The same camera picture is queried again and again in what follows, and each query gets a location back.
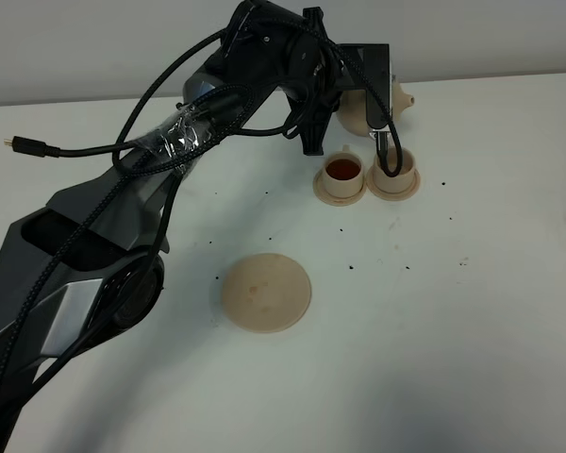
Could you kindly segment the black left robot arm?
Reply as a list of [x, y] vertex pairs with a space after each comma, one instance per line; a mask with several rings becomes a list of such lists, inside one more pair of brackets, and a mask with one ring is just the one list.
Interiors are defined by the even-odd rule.
[[337, 44], [320, 8], [294, 13], [269, 1], [240, 3], [206, 38], [215, 52], [183, 87], [162, 124], [138, 138], [67, 150], [14, 137], [33, 157], [109, 154], [101, 176], [55, 193], [14, 222], [0, 249], [0, 452], [23, 406], [73, 357], [137, 325], [164, 281], [162, 255], [175, 195], [197, 161], [276, 90], [291, 108], [278, 129], [308, 156], [322, 142], [341, 91]]

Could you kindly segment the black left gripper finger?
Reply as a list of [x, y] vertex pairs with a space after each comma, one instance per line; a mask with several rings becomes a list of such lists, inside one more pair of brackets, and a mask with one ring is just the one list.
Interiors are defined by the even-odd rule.
[[313, 31], [322, 36], [326, 35], [325, 25], [323, 22], [324, 12], [320, 7], [304, 8], [303, 17], [306, 25]]
[[330, 122], [330, 116], [312, 117], [303, 121], [299, 127], [305, 156], [322, 156], [323, 141]]

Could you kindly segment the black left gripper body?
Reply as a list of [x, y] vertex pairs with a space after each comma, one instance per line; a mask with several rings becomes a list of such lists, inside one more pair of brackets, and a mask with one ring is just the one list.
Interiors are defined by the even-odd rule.
[[321, 23], [285, 23], [294, 33], [288, 77], [282, 83], [291, 113], [287, 126], [326, 126], [340, 104], [345, 73], [343, 49]]

